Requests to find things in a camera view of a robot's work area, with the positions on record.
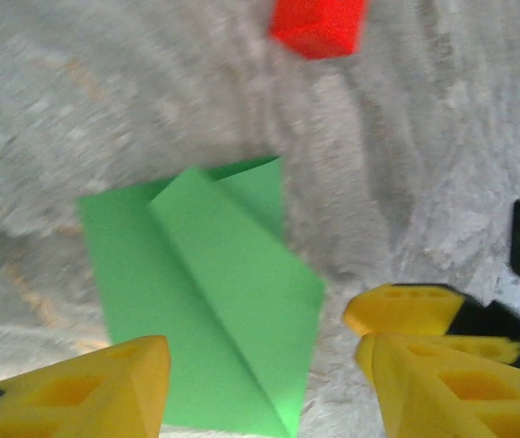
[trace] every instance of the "folded green paper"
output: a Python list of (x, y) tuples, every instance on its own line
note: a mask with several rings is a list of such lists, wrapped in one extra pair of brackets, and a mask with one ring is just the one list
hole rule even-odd
[(112, 341), (169, 339), (165, 423), (296, 436), (323, 284), (282, 244), (280, 164), (80, 200)]

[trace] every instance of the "red block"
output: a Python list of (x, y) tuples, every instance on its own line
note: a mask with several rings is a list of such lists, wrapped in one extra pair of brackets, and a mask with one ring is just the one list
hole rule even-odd
[(271, 37), (308, 59), (355, 53), (367, 0), (276, 0)]

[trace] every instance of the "yellow plastic piece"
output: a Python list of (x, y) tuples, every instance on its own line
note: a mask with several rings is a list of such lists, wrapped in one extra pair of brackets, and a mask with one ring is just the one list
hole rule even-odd
[(343, 319), (359, 336), (444, 335), (463, 302), (463, 296), (444, 287), (386, 284), (351, 299)]
[[(408, 343), (411, 349), (423, 353), (435, 346), (455, 349), (489, 360), (512, 365), (520, 357), (520, 342), (508, 338), (493, 338), (488, 336), (412, 336), (395, 335), (395, 339)], [(371, 362), (375, 337), (366, 335), (361, 338), (355, 353), (355, 360), (364, 375), (373, 383)]]
[(519, 369), (401, 336), (370, 336), (388, 438), (520, 438)]
[(157, 437), (170, 367), (151, 336), (0, 381), (0, 438)]

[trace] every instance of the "gray carpet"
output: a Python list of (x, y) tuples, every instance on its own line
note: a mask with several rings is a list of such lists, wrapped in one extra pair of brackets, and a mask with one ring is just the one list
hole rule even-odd
[(331, 283), (303, 436), (383, 433), (338, 322), (353, 294), (494, 297), (520, 0), (372, 0), (361, 52), (311, 63), (265, 37), (272, 6), (0, 0), (0, 378), (107, 342), (74, 199), (192, 164), (285, 157), (290, 245)]

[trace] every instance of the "red cube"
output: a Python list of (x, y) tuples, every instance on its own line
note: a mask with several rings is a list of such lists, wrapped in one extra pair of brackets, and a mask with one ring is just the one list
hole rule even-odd
[(308, 59), (358, 50), (367, 0), (276, 0), (270, 35)]

